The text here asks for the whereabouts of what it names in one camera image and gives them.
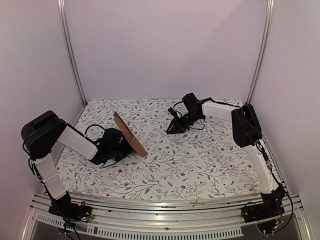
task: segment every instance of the floral tablecloth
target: floral tablecloth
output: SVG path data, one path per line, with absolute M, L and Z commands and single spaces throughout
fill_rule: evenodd
M 142 200 L 191 200 L 230 197 L 260 191 L 247 154 L 232 138 L 230 122 L 207 117 L 203 130 L 167 135 L 172 119 L 168 108 L 177 99 L 120 99 L 90 101 L 76 128 L 84 133 L 92 124 L 116 128 L 115 111 L 148 152 L 131 154 L 118 164 L 102 168 L 65 148 L 56 169 L 65 188 L 74 193 Z M 239 101 L 227 101 L 241 105 Z M 183 104 L 177 109 L 184 111 Z M 100 128 L 88 137 L 102 135 Z

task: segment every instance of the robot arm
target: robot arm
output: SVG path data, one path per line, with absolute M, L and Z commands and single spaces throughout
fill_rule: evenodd
M 102 138 L 92 141 L 52 112 L 47 111 L 21 131 L 23 149 L 30 156 L 30 168 L 44 185 L 51 199 L 49 212 L 72 221 L 85 221 L 91 208 L 83 203 L 71 203 L 69 193 L 61 183 L 51 156 L 52 147 L 60 143 L 94 164 L 116 162 L 132 152 L 123 133 L 115 128 L 104 131 Z
M 261 144 L 262 130 L 251 104 L 235 106 L 224 102 L 216 102 L 212 98 L 198 100 L 193 93 L 182 98 L 188 110 L 183 116 L 178 116 L 175 110 L 169 108 L 174 116 L 168 134 L 184 133 L 195 121 L 212 116 L 232 123 L 234 142 L 247 153 L 261 185 L 263 203 L 245 206 L 242 215 L 245 222 L 253 222 L 277 216 L 284 213 L 282 199 L 285 190 L 272 173 L 272 163 Z

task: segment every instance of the brown cardboard piece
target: brown cardboard piece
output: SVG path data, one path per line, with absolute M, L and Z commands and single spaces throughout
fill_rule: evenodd
M 125 139 L 128 141 L 128 143 L 131 145 L 131 147 L 141 156 L 145 157 L 148 155 L 148 152 L 145 150 L 145 148 L 141 145 L 141 143 L 138 141 L 137 137 L 134 135 L 134 133 L 130 130 L 128 125 L 122 120 L 122 118 L 118 115 L 118 113 L 115 111 L 114 114 L 114 121 L 115 124 L 118 126 L 120 131 L 123 133 Z

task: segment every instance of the metal pole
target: metal pole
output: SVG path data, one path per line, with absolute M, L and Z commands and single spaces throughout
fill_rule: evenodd
M 63 34 L 64 43 L 65 43 L 66 51 L 67 51 L 70 66 L 71 66 L 71 71 L 73 74 L 74 83 L 75 83 L 76 90 L 79 94 L 79 98 L 81 100 L 82 105 L 86 106 L 87 100 L 86 100 L 85 92 L 80 80 L 76 58 L 75 58 L 74 50 L 71 44 L 71 37 L 70 37 L 68 21 L 67 21 L 65 0 L 57 0 L 57 4 L 58 4 L 62 34 Z
M 257 88 L 262 64 L 263 64 L 266 49 L 267 49 L 267 43 L 268 43 L 268 38 L 269 38 L 269 33 L 270 33 L 270 28 L 271 28 L 271 23 L 272 23 L 272 16 L 274 13 L 274 5 L 275 5 L 275 0 L 268 0 L 260 51 L 259 51 L 256 65 L 255 65 L 253 78 L 252 78 L 251 85 L 250 85 L 250 90 L 249 90 L 249 93 L 246 98 L 247 104 L 250 104 L 252 102 L 256 88 Z

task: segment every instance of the white wall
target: white wall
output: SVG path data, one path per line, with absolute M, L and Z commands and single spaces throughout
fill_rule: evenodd
M 266 0 L 69 0 L 86 96 L 245 100 Z
M 320 1 L 275 1 L 253 106 L 320 239 Z
M 0 239 L 17 240 L 32 196 L 41 189 L 22 150 L 21 128 L 47 110 L 74 123 L 82 106 L 57 2 L 2 2 L 0 23 Z

